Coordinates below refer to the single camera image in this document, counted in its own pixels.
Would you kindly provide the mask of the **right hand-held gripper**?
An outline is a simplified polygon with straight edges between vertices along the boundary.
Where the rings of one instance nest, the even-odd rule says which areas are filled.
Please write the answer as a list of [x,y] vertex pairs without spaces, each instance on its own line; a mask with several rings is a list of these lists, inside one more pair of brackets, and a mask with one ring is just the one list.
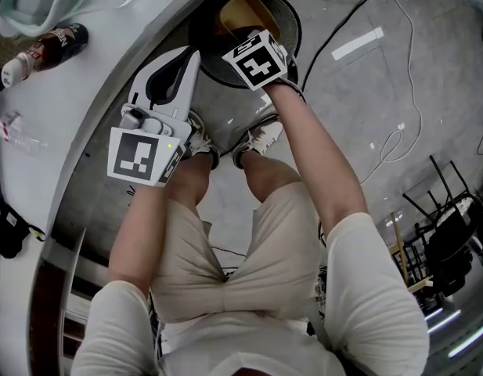
[[287,57],[285,48],[268,30],[263,30],[255,32],[222,59],[255,91],[287,74]]

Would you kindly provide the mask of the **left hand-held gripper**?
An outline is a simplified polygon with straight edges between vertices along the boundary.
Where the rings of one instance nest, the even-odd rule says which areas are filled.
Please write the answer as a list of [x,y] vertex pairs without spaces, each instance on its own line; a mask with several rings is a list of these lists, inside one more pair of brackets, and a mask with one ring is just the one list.
[[183,46],[136,74],[121,122],[110,130],[109,177],[166,186],[192,133],[187,118],[199,69],[200,52]]

